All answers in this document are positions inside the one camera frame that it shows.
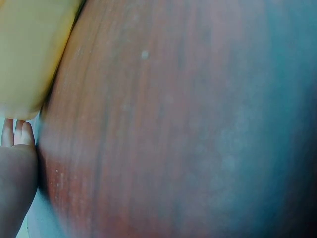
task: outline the yellow object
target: yellow object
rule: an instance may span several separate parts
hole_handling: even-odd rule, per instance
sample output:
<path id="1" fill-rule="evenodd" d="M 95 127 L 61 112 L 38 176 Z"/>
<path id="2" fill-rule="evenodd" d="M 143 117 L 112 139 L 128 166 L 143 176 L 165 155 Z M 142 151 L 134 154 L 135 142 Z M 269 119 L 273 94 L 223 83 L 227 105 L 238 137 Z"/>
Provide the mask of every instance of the yellow object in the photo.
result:
<path id="1" fill-rule="evenodd" d="M 36 116 L 82 2 L 0 0 L 1 117 Z"/>

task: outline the white speck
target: white speck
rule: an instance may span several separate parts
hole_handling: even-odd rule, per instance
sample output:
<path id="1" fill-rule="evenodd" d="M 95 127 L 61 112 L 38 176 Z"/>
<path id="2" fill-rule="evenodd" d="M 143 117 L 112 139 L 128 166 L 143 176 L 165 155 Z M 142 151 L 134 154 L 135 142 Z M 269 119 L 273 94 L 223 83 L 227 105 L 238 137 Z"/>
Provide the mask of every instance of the white speck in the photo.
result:
<path id="1" fill-rule="evenodd" d="M 149 57 L 149 52 L 148 51 L 142 51 L 141 58 L 143 60 L 146 60 L 148 57 Z"/>

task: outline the fingertip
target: fingertip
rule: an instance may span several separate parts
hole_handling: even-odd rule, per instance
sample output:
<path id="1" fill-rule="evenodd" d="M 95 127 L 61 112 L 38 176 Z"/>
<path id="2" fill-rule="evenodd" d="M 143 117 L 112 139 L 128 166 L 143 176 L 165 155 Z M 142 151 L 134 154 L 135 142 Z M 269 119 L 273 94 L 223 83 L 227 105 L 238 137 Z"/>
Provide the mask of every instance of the fingertip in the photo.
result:
<path id="1" fill-rule="evenodd" d="M 35 146 L 33 129 L 29 122 L 24 122 L 22 125 L 21 142 L 24 145 Z"/>
<path id="2" fill-rule="evenodd" d="M 1 146 L 11 147 L 13 146 L 13 140 L 13 120 L 5 119 L 2 129 Z"/>

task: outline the wood grain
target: wood grain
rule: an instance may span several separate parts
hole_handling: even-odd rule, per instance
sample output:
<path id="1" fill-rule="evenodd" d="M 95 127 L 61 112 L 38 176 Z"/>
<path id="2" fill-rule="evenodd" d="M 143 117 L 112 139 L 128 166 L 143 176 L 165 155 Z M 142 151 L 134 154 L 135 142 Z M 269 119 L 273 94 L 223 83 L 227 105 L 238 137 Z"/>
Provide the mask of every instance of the wood grain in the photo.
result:
<path id="1" fill-rule="evenodd" d="M 316 16 L 87 1 L 40 118 L 31 238 L 316 237 Z"/>

